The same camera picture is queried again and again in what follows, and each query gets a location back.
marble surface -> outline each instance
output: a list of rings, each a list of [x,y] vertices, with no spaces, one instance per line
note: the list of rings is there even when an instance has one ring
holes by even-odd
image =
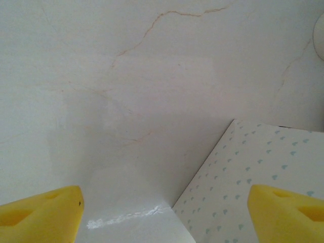
[[[173,205],[234,118],[323,131],[323,12],[321,0],[1,1],[0,204],[79,184],[83,242],[91,220]]]

patterned paper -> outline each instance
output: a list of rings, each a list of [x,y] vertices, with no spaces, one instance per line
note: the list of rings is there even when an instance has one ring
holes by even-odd
[[[174,211],[197,243],[258,242],[247,200],[253,184],[324,199],[324,134],[235,120]]]

blue heart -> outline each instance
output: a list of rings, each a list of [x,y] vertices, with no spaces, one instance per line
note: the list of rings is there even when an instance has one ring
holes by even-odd
[[[313,194],[314,194],[313,191],[308,191],[308,192],[307,192],[307,195],[309,195],[309,196],[312,196]]]

white floor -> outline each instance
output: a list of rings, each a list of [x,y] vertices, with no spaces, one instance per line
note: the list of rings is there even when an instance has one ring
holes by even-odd
[[[149,241],[143,219],[173,218],[232,119],[323,131],[323,12],[321,0],[2,1],[0,204],[79,184],[77,242]]]

round object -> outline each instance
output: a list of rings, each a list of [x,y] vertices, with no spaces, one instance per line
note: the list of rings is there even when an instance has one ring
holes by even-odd
[[[315,24],[313,41],[316,53],[324,60],[324,14],[319,17]]]

